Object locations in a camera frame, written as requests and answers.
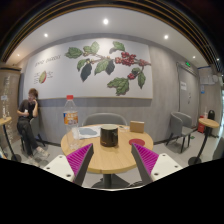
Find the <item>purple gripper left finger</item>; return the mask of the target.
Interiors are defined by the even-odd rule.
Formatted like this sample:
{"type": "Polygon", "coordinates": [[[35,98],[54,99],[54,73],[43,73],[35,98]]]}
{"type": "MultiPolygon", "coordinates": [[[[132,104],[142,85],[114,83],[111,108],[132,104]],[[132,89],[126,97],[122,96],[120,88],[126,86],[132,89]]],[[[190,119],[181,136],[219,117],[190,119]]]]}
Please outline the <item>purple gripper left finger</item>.
{"type": "Polygon", "coordinates": [[[58,155],[44,170],[81,186],[93,154],[93,144],[88,144],[67,156],[58,155]]]}

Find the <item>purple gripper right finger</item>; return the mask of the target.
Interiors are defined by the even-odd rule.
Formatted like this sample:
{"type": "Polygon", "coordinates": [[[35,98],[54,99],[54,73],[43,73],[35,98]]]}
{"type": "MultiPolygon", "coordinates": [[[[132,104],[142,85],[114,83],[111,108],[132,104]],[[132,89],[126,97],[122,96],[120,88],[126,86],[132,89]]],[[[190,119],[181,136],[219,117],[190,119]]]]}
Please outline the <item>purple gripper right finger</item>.
{"type": "Polygon", "coordinates": [[[144,185],[182,169],[168,154],[157,154],[136,143],[132,144],[131,153],[136,161],[144,185]]]}

